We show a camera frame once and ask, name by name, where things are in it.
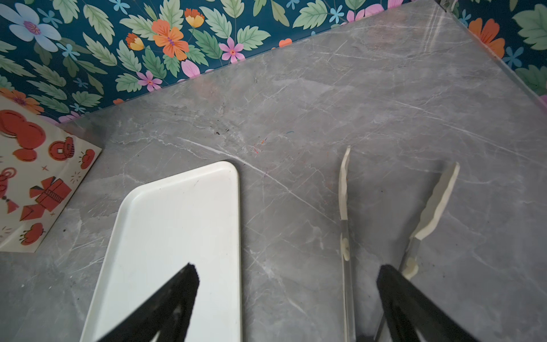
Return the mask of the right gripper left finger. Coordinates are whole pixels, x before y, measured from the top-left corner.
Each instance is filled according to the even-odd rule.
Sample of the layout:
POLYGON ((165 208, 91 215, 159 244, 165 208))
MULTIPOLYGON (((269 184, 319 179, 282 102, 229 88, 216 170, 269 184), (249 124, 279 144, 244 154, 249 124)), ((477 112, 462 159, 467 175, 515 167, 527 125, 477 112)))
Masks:
POLYGON ((199 288, 193 264, 185 265, 102 341, 184 341, 199 288))

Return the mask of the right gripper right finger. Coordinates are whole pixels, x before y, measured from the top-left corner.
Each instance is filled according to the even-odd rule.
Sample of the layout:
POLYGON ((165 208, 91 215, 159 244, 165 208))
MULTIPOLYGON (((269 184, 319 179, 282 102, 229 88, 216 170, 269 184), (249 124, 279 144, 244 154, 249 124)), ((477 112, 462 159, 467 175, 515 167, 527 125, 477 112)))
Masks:
POLYGON ((380 267, 377 289, 392 341, 476 341, 391 265, 380 267))

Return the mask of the metal tongs with cream tips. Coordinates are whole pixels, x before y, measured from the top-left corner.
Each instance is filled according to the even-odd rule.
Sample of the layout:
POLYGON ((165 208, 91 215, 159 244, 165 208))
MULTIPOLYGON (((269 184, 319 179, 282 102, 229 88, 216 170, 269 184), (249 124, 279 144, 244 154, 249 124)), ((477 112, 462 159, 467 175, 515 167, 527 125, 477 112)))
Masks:
MULTIPOLYGON (((343 281, 343 340, 356 341, 356 320, 353 298, 353 280, 351 267, 350 233, 348 219, 348 165, 351 147, 346 148, 338 178, 338 206, 341 219, 340 257, 343 281)), ((439 224, 440 218, 450 200, 455 182, 460 172, 460 164, 450 165, 435 185, 425 208, 420 215, 420 221, 410 235, 405 253, 399 266, 400 273, 407 280, 412 279, 419 270, 417 254, 420 244, 439 224)))

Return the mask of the red white paper bag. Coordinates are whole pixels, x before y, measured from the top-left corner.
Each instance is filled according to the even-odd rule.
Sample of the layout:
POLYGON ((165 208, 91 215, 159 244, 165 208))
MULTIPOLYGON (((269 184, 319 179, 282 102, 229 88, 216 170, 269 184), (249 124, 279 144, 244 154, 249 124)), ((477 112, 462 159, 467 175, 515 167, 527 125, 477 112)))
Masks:
POLYGON ((1 251, 34 253, 101 149, 1 99, 1 251))

